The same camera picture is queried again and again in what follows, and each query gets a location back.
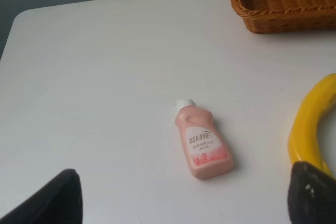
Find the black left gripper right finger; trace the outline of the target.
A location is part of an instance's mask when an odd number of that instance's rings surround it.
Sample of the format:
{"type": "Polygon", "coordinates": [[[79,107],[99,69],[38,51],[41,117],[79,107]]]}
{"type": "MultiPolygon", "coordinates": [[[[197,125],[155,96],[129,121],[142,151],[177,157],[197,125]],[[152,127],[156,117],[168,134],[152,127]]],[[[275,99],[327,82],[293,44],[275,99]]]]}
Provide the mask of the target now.
{"type": "Polygon", "coordinates": [[[287,205],[291,223],[335,223],[335,179],[308,162],[294,163],[287,205]]]}

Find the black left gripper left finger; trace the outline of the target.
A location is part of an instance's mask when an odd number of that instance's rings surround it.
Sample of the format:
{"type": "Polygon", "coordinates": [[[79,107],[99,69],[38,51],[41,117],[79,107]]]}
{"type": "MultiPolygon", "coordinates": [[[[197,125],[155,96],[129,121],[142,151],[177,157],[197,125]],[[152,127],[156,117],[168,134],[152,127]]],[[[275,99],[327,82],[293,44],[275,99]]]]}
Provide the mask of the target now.
{"type": "Polygon", "coordinates": [[[65,169],[30,198],[1,218],[1,223],[83,222],[83,198],[79,174],[65,169]]]}

